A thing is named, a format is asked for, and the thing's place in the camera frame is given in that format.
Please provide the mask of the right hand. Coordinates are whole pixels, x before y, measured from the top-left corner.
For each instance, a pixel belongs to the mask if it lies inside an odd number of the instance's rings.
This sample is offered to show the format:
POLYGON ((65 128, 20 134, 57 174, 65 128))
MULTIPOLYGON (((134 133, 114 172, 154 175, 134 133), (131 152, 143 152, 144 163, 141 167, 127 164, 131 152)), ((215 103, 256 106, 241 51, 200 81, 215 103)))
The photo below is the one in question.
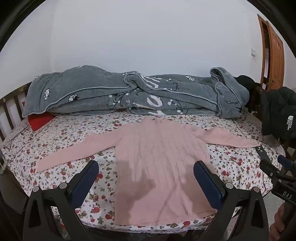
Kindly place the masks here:
POLYGON ((283 215, 285 204, 281 204, 274 215, 274 223, 269 227, 269 241, 277 241, 280 238, 280 233, 285 229, 283 223, 283 215))

